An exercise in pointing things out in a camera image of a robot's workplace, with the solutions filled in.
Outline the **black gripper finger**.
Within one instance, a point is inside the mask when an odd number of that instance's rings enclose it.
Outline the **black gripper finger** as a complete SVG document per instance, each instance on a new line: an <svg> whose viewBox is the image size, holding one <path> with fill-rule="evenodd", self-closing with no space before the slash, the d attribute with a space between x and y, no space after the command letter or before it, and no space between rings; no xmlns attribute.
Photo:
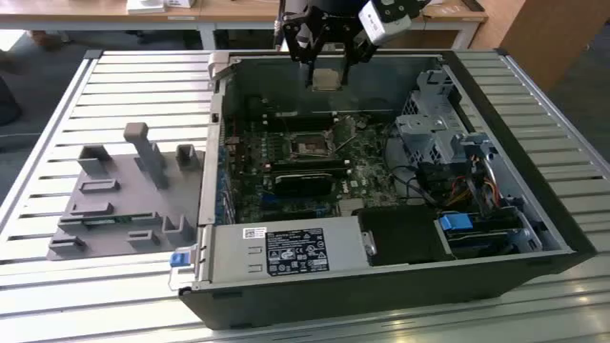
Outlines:
<svg viewBox="0 0 610 343"><path fill-rule="evenodd" d="M349 68L370 60L377 46L368 39L358 20L350 20L341 28L342 58L341 58L341 80L340 85L348 85Z"/></svg>
<svg viewBox="0 0 610 343"><path fill-rule="evenodd" d="M280 14L281 34L292 61L298 63L300 79L304 86L312 86L314 60L328 41L328 22L322 20L282 21Z"/></svg>

